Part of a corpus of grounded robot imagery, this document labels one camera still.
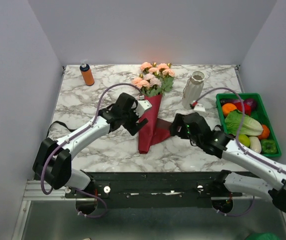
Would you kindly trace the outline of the dark red wrapping paper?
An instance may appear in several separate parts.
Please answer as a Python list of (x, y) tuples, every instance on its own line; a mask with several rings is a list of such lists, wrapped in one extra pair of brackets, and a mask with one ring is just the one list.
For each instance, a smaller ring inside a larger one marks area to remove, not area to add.
[(138, 133), (138, 151), (140, 154), (147, 154), (151, 146), (159, 144), (171, 136), (169, 132), (171, 123), (158, 118), (162, 96), (159, 94), (145, 97), (145, 100), (148, 100), (152, 107), (139, 120), (139, 122), (144, 119), (148, 120)]

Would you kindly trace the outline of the pink flower bunch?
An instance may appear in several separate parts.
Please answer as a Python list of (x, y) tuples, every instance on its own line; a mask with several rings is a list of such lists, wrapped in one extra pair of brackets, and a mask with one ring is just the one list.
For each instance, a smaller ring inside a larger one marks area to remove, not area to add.
[(131, 83), (147, 97), (168, 93), (172, 90), (175, 78), (171, 66), (171, 63), (144, 62), (140, 66), (141, 73)]

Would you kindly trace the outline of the black ribbon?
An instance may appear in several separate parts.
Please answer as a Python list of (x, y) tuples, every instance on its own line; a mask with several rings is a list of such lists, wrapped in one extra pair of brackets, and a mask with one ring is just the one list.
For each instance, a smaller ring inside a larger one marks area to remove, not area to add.
[(72, 128), (69, 128), (65, 123), (61, 122), (61, 121), (54, 121), (51, 123), (51, 125), (49, 126), (48, 130), (47, 130), (47, 133), (46, 133), (46, 138), (49, 136), (49, 133), (50, 133), (50, 130), (51, 128), (54, 126), (54, 125), (60, 125), (62, 127), (64, 127), (65, 129), (67, 129), (70, 133), (74, 132), (76, 129), (72, 129)]

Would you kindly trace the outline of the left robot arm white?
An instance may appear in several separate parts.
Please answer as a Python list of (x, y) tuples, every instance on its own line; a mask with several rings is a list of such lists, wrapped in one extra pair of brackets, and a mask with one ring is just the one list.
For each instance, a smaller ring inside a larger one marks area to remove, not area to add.
[(148, 122), (140, 120), (151, 109), (148, 100), (137, 100), (122, 93), (116, 103), (97, 110), (96, 115), (86, 124), (57, 140), (46, 138), (42, 141), (33, 171), (53, 190), (62, 187), (74, 188), (84, 198), (93, 194), (92, 178), (82, 170), (72, 168), (72, 160), (84, 148), (100, 137), (124, 127), (132, 136)]

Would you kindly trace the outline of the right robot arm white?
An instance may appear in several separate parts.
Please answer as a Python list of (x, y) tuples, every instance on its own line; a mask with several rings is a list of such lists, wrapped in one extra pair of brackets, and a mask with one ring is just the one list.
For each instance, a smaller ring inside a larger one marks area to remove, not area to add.
[(197, 112), (176, 114), (169, 126), (172, 136), (189, 140), (209, 155), (235, 163), (254, 176), (244, 176), (223, 170), (212, 183), (219, 196), (226, 193), (244, 193), (272, 202), (286, 213), (286, 165), (272, 161), (240, 144), (236, 138), (222, 130), (210, 129)]

